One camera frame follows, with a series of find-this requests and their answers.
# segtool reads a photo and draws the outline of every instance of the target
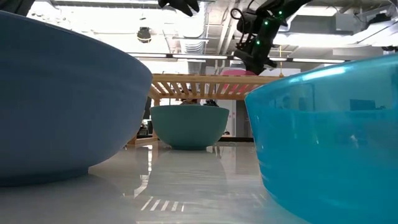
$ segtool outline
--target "light fixture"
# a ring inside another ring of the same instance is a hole
[[[348,44],[345,36],[329,34],[290,34],[284,45],[301,47],[340,47]]]
[[[130,4],[158,4],[157,1],[148,0],[148,1],[141,1],[141,0],[54,0],[63,1],[63,2],[95,2],[95,3],[130,3]]]
[[[143,44],[148,44],[152,40],[149,27],[140,27],[137,33],[137,39]]]
[[[345,60],[335,59],[311,59],[311,58],[293,58],[293,62],[311,62],[311,63],[344,63]]]
[[[180,59],[177,59],[177,61],[178,62],[203,62],[203,63],[205,63],[206,62],[206,60],[205,59],[187,59],[187,58],[180,58]]]
[[[334,16],[341,7],[305,6],[297,11],[299,16]]]
[[[142,54],[142,53],[130,53],[133,57],[146,57],[146,58],[166,58],[167,54]]]
[[[273,60],[275,62],[286,62],[287,58],[269,58],[270,60]]]
[[[173,54],[173,58],[194,58],[194,59],[222,59],[226,60],[225,55],[189,55],[189,54]]]

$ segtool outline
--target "glossy floor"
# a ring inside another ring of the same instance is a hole
[[[266,223],[305,221],[266,193],[253,143],[172,151],[129,147],[77,179],[0,189],[3,224]]]

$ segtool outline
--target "bowl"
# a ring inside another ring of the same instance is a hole
[[[246,97],[263,183],[312,223],[398,223],[398,55],[283,78]]]
[[[170,105],[150,109],[159,139],[181,150],[201,150],[222,137],[229,110],[216,106]]]
[[[87,173],[141,123],[152,74],[112,46],[0,12],[0,185]]]

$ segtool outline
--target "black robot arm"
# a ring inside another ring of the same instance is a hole
[[[164,7],[169,4],[170,7],[183,12],[187,16],[193,16],[189,6],[199,12],[199,4],[197,0],[158,0],[159,6]]]
[[[237,30],[242,33],[241,40],[236,44],[234,56],[242,59],[246,70],[259,75],[266,67],[276,67],[276,63],[268,55],[274,47],[274,38],[280,26],[287,26],[286,18],[295,14],[303,5],[312,0],[275,0],[267,1],[256,11],[246,9],[241,12]],[[248,34],[243,42],[243,35]]]

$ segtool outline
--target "teal bowl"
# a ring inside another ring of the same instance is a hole
[[[215,106],[170,105],[150,109],[159,139],[181,150],[200,150],[222,137],[229,110]]]

